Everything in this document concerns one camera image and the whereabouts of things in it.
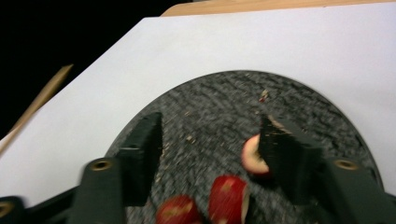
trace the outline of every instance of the apple piece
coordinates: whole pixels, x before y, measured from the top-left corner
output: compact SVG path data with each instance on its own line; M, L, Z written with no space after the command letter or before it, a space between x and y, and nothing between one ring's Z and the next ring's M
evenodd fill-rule
M209 195L209 218L213 224L242 224L248 213L248 184L237 175L221 175Z
M156 214L156 224L201 224L201 214L195 201L181 194L167 199Z
M241 153L242 166L254 177L269 178L271 177L270 169L259 154L259 141L259 134L246 141Z

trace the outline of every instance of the apple skin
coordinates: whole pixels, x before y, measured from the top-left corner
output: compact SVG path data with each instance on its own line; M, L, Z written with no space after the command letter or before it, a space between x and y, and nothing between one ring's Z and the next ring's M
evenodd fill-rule
M202 224L195 201L181 194L167 199L156 214L156 224Z
M221 175L213 182L208 214L213 224L242 224L248 212L248 184L237 175Z
M252 177L271 178L270 169L259 154L259 142L259 134L253 135L245 142L241 153L242 166Z

